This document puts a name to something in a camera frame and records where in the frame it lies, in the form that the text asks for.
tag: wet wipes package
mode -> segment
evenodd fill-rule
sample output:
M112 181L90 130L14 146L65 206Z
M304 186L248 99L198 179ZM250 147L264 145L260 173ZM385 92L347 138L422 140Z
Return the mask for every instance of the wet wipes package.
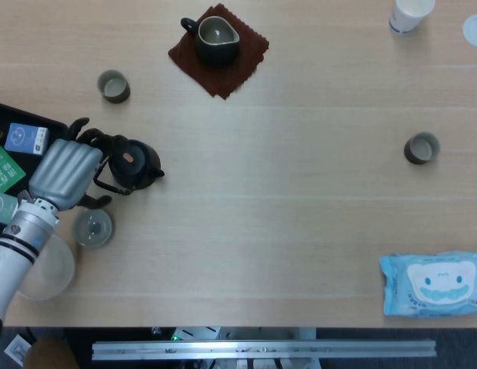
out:
M380 258L385 315L448 317L477 312L477 252Z

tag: white paper cup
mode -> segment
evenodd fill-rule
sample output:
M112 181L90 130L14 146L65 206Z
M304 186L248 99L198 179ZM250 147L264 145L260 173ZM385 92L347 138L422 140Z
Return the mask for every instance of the white paper cup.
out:
M435 0L395 0L389 27L397 35L413 30L435 7Z

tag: robotic arm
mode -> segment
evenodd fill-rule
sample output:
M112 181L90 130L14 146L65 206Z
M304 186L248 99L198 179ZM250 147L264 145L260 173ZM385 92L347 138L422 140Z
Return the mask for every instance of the robotic arm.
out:
M94 178L102 152L58 139L47 151L0 236L0 332L15 292L57 228L59 211L77 205Z

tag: floor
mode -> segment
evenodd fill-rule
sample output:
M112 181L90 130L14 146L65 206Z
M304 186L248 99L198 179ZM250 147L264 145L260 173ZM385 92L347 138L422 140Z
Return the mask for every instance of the floor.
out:
M81 369L86 368L160 368L155 363L122 363L120 365L91 365L91 345L95 341L152 340L149 328L139 329L69 329L6 328L0 339L0 369L18 369L19 366L3 351L16 335L27 341L44 334L54 334L67 339L72 345ZM318 329L318 339L398 339L412 340L430 338L437 342L438 357L435 359L335 359L322 361L323 369L477 369L477 329L468 330L368 330L368 329Z

